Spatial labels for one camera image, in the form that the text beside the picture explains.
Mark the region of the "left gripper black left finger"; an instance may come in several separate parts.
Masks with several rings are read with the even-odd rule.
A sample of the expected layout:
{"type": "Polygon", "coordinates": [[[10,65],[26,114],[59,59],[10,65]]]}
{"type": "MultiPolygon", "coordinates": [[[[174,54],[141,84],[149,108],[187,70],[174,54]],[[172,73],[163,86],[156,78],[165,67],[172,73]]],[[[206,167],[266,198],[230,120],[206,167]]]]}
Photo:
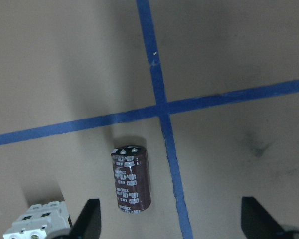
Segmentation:
{"type": "Polygon", "coordinates": [[[98,239],[101,234],[101,209],[99,199],[89,199],[73,225],[70,239],[98,239]]]}

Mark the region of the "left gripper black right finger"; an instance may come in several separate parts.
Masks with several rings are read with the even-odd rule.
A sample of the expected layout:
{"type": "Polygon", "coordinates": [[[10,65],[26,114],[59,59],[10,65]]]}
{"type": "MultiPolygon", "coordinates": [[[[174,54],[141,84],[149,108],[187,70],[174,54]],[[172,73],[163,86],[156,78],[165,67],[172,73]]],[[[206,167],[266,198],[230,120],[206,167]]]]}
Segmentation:
{"type": "Polygon", "coordinates": [[[247,239],[288,239],[288,233],[254,197],[242,197],[241,229],[247,239]]]}

